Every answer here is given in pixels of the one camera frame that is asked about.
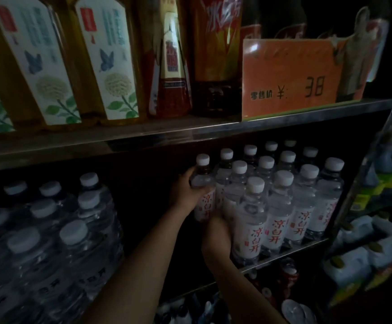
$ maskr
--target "green leaf illustration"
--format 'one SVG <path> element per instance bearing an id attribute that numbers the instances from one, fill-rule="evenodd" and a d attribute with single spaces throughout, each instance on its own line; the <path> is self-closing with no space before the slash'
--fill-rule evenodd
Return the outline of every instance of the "green leaf illustration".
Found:
<path id="1" fill-rule="evenodd" d="M 10 132 L 13 130 L 12 125 L 0 124 L 0 133 Z"/>
<path id="2" fill-rule="evenodd" d="M 126 118 L 135 118 L 135 117 L 138 117 L 136 111 L 131 110 L 126 114 Z"/>
<path id="3" fill-rule="evenodd" d="M 78 119 L 77 117 L 75 117 L 75 116 L 68 116 L 68 117 L 65 119 L 65 122 L 66 122 L 67 124 L 76 124 L 77 122 L 79 122 L 79 119 Z"/>
<path id="4" fill-rule="evenodd" d="M 128 97 L 128 101 L 129 103 L 134 103 L 136 101 L 136 92 L 130 94 L 130 96 Z"/>
<path id="5" fill-rule="evenodd" d="M 121 101 L 112 101 L 108 106 L 107 106 L 107 108 L 108 109 L 110 109 L 110 110 L 118 110 L 118 109 L 120 109 L 122 106 L 123 106 L 123 102 L 121 102 Z"/>
<path id="6" fill-rule="evenodd" d="M 69 97 L 65 103 L 66 103 L 67 107 L 69 107 L 69 108 L 76 107 L 76 100 L 74 99 L 73 95 L 71 97 Z"/>
<path id="7" fill-rule="evenodd" d="M 46 114 L 48 114 L 48 115 L 56 115 L 56 114 L 59 113 L 60 110 L 61 110 L 61 108 L 59 106 L 55 106 L 55 105 L 48 106 L 46 108 Z"/>

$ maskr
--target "metal shelf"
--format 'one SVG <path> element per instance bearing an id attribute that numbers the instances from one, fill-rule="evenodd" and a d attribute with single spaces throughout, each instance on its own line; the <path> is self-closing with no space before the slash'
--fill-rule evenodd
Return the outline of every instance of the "metal shelf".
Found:
<path id="1" fill-rule="evenodd" d="M 246 274 L 247 272 L 250 272 L 253 269 L 254 270 L 260 270 L 261 268 L 269 266 L 274 261 L 277 261 L 277 260 L 282 259 L 284 257 L 291 256 L 291 255 L 293 255 L 293 254 L 295 254 L 296 252 L 299 252 L 299 251 L 311 249 L 311 248 L 313 248 L 313 247 L 315 247 L 317 245 L 321 245 L 323 243 L 328 242 L 328 240 L 329 240 L 328 238 L 323 238 L 323 239 L 317 240 L 317 241 L 309 241 L 309 242 L 307 242 L 307 243 L 305 243 L 303 245 L 294 246 L 294 247 L 292 247 L 289 250 L 285 250 L 285 251 L 279 253 L 278 255 L 262 259 L 262 260 L 258 261 L 256 264 L 240 268 L 240 272 L 243 273 L 243 274 Z M 189 294 L 192 294 L 192 293 L 195 293 L 195 292 L 198 292 L 198 291 L 202 291 L 202 290 L 207 289 L 207 288 L 209 288 L 209 287 L 211 287 L 213 285 L 215 285 L 215 282 L 210 282 L 210 283 L 205 284 L 203 286 L 199 286 L 198 288 L 190 290 L 190 291 L 188 291 L 186 293 L 183 293 L 180 296 L 171 299 L 170 301 L 173 301 L 173 300 L 176 300 L 176 299 L 180 299 L 182 297 L 185 297 L 186 295 L 189 295 Z"/>
<path id="2" fill-rule="evenodd" d="M 241 122 L 241 117 L 238 116 L 221 119 L 187 116 L 177 119 L 151 119 L 146 123 L 130 126 L 94 127 L 69 133 L 50 133 L 20 140 L 1 141 L 0 170 L 154 146 L 216 139 L 391 108 L 392 100 L 366 100 L 245 122 Z"/>

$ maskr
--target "bottle label with butterfly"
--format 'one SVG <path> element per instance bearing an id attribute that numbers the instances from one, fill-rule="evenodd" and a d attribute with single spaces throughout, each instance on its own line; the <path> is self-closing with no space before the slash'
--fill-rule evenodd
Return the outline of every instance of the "bottle label with butterfly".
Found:
<path id="1" fill-rule="evenodd" d="M 139 117 L 126 9 L 117 0 L 75 7 L 107 119 Z"/>
<path id="2" fill-rule="evenodd" d="M 47 125 L 81 122 L 53 13 L 40 0 L 0 0 L 0 27 Z"/>

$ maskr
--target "blue butterfly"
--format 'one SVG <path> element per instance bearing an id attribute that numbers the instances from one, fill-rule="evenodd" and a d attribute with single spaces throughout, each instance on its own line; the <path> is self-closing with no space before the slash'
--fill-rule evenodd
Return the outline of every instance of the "blue butterfly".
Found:
<path id="1" fill-rule="evenodd" d="M 31 53 L 25 51 L 25 57 L 28 61 L 28 70 L 31 74 L 34 75 L 43 70 L 43 61 L 40 54 L 34 57 Z"/>
<path id="2" fill-rule="evenodd" d="M 102 60 L 101 71 L 105 72 L 113 67 L 113 51 L 108 56 L 106 52 L 100 49 L 100 57 Z"/>

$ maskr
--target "cooking oil bottle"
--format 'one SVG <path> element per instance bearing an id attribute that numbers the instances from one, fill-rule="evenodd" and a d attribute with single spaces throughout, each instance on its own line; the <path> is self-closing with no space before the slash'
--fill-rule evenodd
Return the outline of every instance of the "cooking oil bottle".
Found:
<path id="1" fill-rule="evenodd" d="M 96 94 L 92 100 L 101 123 L 125 125 L 145 119 L 132 0 L 67 0 L 67 4 L 80 55 L 78 67 Z"/>
<path id="2" fill-rule="evenodd" d="M 56 14 L 57 0 L 0 0 L 0 31 L 48 130 L 94 124 Z"/>

